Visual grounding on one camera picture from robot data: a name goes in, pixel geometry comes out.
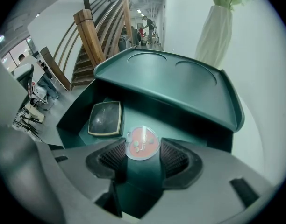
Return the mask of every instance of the floor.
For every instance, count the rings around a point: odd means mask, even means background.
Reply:
[[[49,104],[43,106],[45,111],[41,108],[38,110],[45,115],[44,121],[42,124],[33,124],[32,125],[39,132],[38,136],[42,139],[43,142],[52,145],[62,146],[61,139],[56,130],[56,125],[60,121],[61,117],[65,114],[70,105],[75,101],[75,99],[83,92],[86,86],[76,86],[72,91],[68,92],[60,85],[55,79],[52,80],[55,88],[59,92],[59,99],[53,100],[48,99]]]
[[[163,48],[157,44],[146,44],[146,46],[137,45],[137,47],[141,49],[164,51]]]

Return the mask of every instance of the red circular label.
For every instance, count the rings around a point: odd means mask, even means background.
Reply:
[[[147,157],[153,155],[158,148],[157,137],[148,129],[138,127],[131,133],[132,141],[129,144],[129,152],[134,157]]]

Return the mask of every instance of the black slot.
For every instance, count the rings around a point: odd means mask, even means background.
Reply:
[[[230,184],[241,199],[245,208],[249,207],[259,198],[256,192],[243,178],[233,179],[230,181]]]
[[[62,162],[64,160],[67,160],[68,158],[65,155],[58,156],[55,158],[56,162]]]

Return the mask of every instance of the wooden staircase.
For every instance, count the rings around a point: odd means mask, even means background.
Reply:
[[[118,40],[123,26],[123,6],[122,0],[117,0],[109,6],[109,9],[102,15],[102,18],[95,25],[97,37],[99,39],[104,57],[117,54]],[[78,85],[88,85],[93,80],[93,70],[97,64],[92,64],[84,46],[81,47],[72,76],[72,87]]]

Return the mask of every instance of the dark green tray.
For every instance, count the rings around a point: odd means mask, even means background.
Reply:
[[[96,79],[139,92],[237,132],[244,122],[225,71],[162,51],[129,48],[94,69]]]

